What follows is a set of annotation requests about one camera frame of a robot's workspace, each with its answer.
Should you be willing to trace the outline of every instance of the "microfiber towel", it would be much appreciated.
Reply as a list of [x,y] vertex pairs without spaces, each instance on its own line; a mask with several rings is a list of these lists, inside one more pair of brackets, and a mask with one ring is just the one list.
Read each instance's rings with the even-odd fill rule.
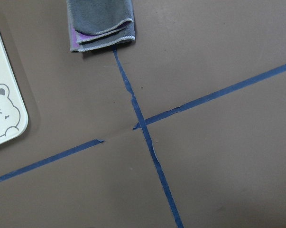
[[135,40],[131,0],[67,0],[71,51]]

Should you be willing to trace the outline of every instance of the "bear ear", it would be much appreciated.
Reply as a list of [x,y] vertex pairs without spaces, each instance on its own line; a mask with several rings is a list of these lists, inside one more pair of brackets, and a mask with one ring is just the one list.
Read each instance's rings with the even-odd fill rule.
[[9,96],[9,88],[5,84],[0,84],[0,95],[4,97]]

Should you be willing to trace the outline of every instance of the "brown floor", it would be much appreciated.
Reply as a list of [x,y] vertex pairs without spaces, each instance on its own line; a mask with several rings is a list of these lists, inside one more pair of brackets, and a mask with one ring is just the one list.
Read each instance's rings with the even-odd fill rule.
[[[145,118],[286,64],[286,0],[133,0],[119,58]],[[110,48],[70,53],[65,0],[0,0],[29,115],[0,145],[0,228],[175,228]],[[184,227],[286,227],[286,72],[148,126]]]

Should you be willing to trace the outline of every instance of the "blue painter's tape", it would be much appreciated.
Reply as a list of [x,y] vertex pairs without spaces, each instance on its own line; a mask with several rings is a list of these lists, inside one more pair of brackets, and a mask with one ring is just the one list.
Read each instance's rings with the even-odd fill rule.
[[[244,81],[241,81],[241,82],[238,82],[234,85],[231,85],[229,87],[226,87],[224,89],[221,89],[219,91],[216,91],[212,94],[208,94],[206,96],[203,96],[201,98],[198,98],[196,100],[193,100],[193,101],[190,101],[180,107],[177,107],[177,108],[174,108],[174,109],[171,109],[169,111],[165,111],[163,113],[160,113],[160,114],[157,114],[155,116],[152,116],[148,119],[145,120],[146,124],[152,124],[154,122],[157,122],[159,120],[162,120],[162,119],[165,119],[175,113],[179,113],[179,112],[182,112],[182,111],[185,111],[187,109],[190,109],[190,108],[193,108],[193,107],[196,107],[198,105],[201,105],[203,103],[206,103],[208,101],[211,101],[213,99],[216,99],[220,96],[224,96],[226,94],[230,94],[231,92],[234,92],[236,90],[239,90],[239,89],[242,89],[242,88],[245,88],[247,86],[250,86],[252,84],[255,84],[257,82],[260,82],[262,80],[265,80],[267,78],[270,78],[272,76],[276,76],[278,74],[281,74],[283,72],[286,71],[286,64],[285,65],[282,65],[282,66],[279,66],[275,69],[272,69],[272,70],[269,70],[265,73],[262,73],[260,75],[257,75],[257,76],[254,76],[254,77],[251,77],[249,79],[246,79]],[[140,128],[140,123],[137,123],[137,125],[133,128],[134,130]]]
[[58,154],[56,154],[56,155],[54,155],[54,156],[51,156],[51,157],[45,158],[45,159],[43,159],[43,160],[41,160],[41,161],[35,162],[35,163],[31,164],[31,165],[28,165],[28,166],[25,166],[25,167],[20,168],[20,169],[18,169],[18,170],[12,171],[12,172],[7,173],[7,174],[5,174],[5,175],[3,175],[3,176],[0,176],[0,182],[6,181],[6,180],[8,180],[8,179],[10,179],[10,178],[12,178],[12,177],[21,175],[21,174],[23,174],[23,173],[25,173],[25,172],[29,172],[29,171],[31,171],[31,170],[33,170],[33,169],[38,168],[38,167],[47,165],[47,164],[49,164],[49,163],[51,163],[51,162],[55,162],[55,161],[57,161],[57,160],[59,160],[59,159],[62,159],[62,158],[64,158],[64,157],[67,157],[67,156],[69,156],[69,155],[71,155],[71,154],[80,152],[80,151],[85,150],[85,149],[87,149],[87,148],[89,148],[89,147],[92,147],[92,146],[95,146],[95,145],[97,145],[97,144],[100,144],[100,143],[102,143],[103,141],[104,141],[104,140],[94,139],[94,140],[92,140],[92,141],[86,142],[86,143],[84,143],[84,144],[81,144],[81,145],[79,145],[79,146],[76,146],[76,147],[74,147],[74,148],[71,148],[71,149],[69,149],[69,150],[66,150],[66,151],[64,151],[64,152],[58,153]]
[[138,105],[138,102],[137,102],[135,94],[134,94],[134,92],[132,90],[131,84],[130,84],[130,82],[129,82],[127,76],[126,76],[126,73],[125,73],[125,71],[124,71],[124,69],[123,69],[123,67],[122,67],[122,65],[121,65],[121,63],[119,61],[118,52],[117,52],[115,46],[113,46],[113,53],[114,53],[117,65],[119,67],[120,74],[121,74],[121,76],[122,76],[122,78],[124,80],[125,87],[126,87],[127,91],[131,94],[131,102],[132,102],[134,111],[135,111],[135,113],[137,115],[138,122],[140,123],[140,126],[142,126],[141,128],[142,128],[145,140],[147,142],[147,146],[148,146],[149,152],[151,154],[152,160],[153,160],[154,165],[156,167],[157,174],[158,174],[159,179],[161,181],[161,184],[163,186],[164,193],[165,193],[165,195],[167,197],[170,209],[171,209],[172,214],[173,214],[173,216],[175,218],[175,223],[176,223],[178,228],[184,228],[184,226],[182,224],[182,221],[181,221],[181,218],[180,218],[180,215],[179,215],[179,213],[177,211],[177,208],[176,208],[176,205],[175,205],[175,201],[174,201],[174,199],[172,197],[172,194],[171,194],[168,182],[167,182],[165,174],[163,172],[162,166],[161,166],[159,160],[157,159],[156,152],[155,152],[155,150],[153,148],[153,143],[152,143],[152,140],[151,140],[151,137],[150,137],[147,125],[145,123],[143,114],[142,114],[141,109],[140,109],[140,107]]

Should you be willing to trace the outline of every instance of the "bear illustration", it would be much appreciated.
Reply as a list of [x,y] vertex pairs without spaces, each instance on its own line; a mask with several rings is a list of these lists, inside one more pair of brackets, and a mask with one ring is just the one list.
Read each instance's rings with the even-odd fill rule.
[[10,100],[9,93],[8,86],[0,84],[0,138],[7,132],[18,131],[20,122],[19,109]]

